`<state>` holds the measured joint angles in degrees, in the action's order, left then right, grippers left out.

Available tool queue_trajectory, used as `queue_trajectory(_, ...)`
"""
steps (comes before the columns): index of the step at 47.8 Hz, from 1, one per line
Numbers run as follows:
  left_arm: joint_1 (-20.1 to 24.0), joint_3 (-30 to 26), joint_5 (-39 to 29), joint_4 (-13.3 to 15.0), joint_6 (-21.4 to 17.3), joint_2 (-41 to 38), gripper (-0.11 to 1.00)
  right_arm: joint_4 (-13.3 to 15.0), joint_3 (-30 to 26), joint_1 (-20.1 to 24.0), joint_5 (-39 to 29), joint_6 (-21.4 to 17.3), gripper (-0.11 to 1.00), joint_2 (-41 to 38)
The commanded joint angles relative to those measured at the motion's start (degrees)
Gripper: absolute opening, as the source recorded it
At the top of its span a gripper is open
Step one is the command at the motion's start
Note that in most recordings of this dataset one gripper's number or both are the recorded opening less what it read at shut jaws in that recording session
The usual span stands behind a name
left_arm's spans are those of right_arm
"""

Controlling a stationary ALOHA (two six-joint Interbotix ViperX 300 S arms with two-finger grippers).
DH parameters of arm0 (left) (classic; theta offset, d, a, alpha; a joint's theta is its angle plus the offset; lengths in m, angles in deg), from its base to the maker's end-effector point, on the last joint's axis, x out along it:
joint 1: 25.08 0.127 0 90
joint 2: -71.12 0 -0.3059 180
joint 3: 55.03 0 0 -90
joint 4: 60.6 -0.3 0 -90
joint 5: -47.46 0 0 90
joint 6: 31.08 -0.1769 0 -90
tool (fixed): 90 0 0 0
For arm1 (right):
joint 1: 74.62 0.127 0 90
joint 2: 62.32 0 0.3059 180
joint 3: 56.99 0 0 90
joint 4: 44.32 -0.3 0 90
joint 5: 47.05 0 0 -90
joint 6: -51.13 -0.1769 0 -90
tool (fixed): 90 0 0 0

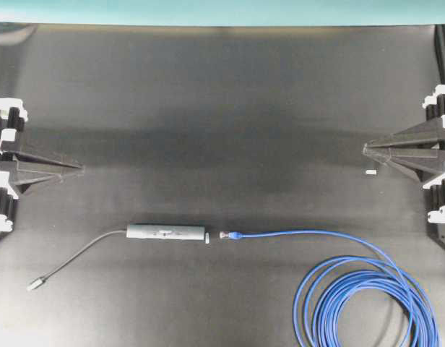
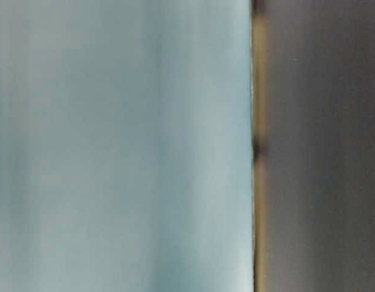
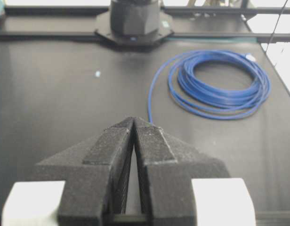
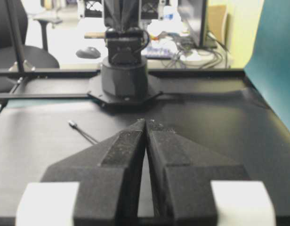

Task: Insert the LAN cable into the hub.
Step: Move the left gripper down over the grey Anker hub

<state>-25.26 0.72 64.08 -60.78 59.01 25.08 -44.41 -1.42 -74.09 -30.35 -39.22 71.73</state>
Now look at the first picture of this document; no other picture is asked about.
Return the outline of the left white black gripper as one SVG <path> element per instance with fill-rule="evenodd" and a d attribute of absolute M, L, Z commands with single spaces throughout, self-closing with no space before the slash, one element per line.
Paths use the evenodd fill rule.
<path fill-rule="evenodd" d="M 0 231 L 13 230 L 20 195 L 82 174 L 82 164 L 67 155 L 17 151 L 27 121 L 21 99 L 0 98 Z"/>

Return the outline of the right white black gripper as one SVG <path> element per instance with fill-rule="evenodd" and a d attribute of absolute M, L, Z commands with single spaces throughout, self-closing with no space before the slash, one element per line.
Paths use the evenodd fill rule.
<path fill-rule="evenodd" d="M 429 223 L 445 223 L 445 85 L 437 85 L 423 102 L 423 123 L 365 144 L 363 154 L 418 181 L 430 191 Z M 429 145 L 429 149 L 397 146 Z"/>

